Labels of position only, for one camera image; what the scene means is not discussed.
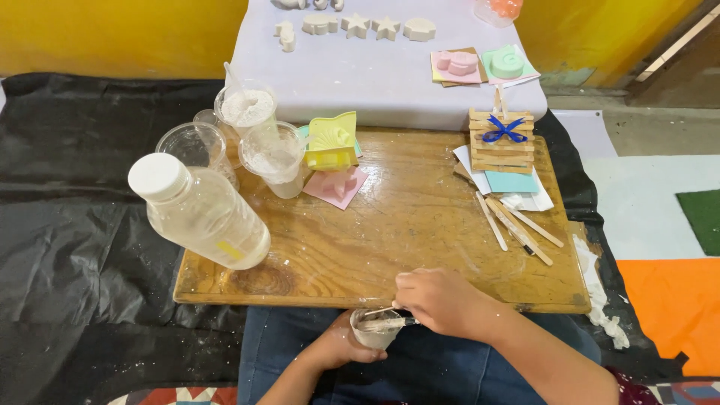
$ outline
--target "yellow wall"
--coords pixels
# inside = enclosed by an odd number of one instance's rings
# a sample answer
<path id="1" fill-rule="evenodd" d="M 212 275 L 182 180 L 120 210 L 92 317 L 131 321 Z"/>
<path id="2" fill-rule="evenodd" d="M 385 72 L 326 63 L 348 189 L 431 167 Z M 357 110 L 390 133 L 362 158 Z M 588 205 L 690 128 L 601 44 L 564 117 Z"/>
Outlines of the yellow wall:
<path id="1" fill-rule="evenodd" d="M 247 1 L 0 1 L 0 76 L 222 78 Z M 525 0 L 516 27 L 546 83 L 612 87 L 701 2 Z"/>
<path id="2" fill-rule="evenodd" d="M 615 86 L 702 0 L 525 0 L 515 23 L 545 83 Z"/>
<path id="3" fill-rule="evenodd" d="M 247 0 L 0 0 L 0 77 L 224 78 Z"/>

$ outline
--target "yellow label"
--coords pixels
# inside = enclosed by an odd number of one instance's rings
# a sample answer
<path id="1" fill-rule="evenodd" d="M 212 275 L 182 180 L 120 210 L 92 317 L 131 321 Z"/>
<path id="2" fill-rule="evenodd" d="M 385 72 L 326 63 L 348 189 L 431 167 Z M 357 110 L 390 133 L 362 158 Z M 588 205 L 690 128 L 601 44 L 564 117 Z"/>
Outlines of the yellow label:
<path id="1" fill-rule="evenodd" d="M 245 258 L 244 254 L 242 254 L 234 247 L 230 246 L 230 244 L 226 241 L 217 242 L 215 246 L 219 247 L 220 250 L 232 256 L 233 259 L 242 260 L 243 258 Z"/>

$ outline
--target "green mat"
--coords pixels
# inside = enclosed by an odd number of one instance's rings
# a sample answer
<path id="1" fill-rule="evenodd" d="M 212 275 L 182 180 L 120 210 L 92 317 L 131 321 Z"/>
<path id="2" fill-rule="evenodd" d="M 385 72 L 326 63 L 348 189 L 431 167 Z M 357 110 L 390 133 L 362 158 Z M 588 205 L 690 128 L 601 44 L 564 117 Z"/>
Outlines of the green mat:
<path id="1" fill-rule="evenodd" d="M 720 256 L 720 190 L 681 192 L 678 202 L 708 256 Z"/>

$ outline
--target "lap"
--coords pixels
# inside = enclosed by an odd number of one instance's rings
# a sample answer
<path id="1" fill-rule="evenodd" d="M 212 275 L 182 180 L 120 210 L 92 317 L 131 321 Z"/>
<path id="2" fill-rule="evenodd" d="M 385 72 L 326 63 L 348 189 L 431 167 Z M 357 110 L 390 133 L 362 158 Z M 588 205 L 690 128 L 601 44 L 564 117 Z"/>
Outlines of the lap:
<path id="1" fill-rule="evenodd" d="M 254 404 L 286 366 L 342 313 L 338 309 L 250 307 L 240 356 L 238 405 Z M 599 362 L 599 349 L 567 316 L 528 316 Z M 597 350 L 597 359 L 593 358 Z M 404 328 L 388 359 L 352 362 L 323 374 L 313 404 L 544 404 L 492 347 L 447 337 L 424 326 Z"/>

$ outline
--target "blue ribbon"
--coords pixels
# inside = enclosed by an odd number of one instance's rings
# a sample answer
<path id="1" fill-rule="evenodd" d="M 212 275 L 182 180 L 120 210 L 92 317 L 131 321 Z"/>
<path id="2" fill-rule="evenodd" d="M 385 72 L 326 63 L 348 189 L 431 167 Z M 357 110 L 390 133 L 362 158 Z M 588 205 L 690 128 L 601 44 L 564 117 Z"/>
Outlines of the blue ribbon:
<path id="1" fill-rule="evenodd" d="M 514 120 L 508 126 L 504 126 L 503 123 L 500 122 L 499 119 L 497 119 L 495 116 L 490 114 L 490 118 L 487 120 L 490 121 L 493 125 L 498 127 L 499 130 L 491 130 L 482 135 L 482 139 L 485 142 L 495 142 L 498 139 L 502 138 L 503 135 L 507 135 L 510 139 L 512 139 L 515 142 L 525 142 L 528 140 L 528 137 L 525 135 L 520 135 L 517 132 L 511 132 L 512 129 L 515 129 L 518 125 L 523 123 L 523 120 L 525 118 L 520 118 L 519 120 Z"/>

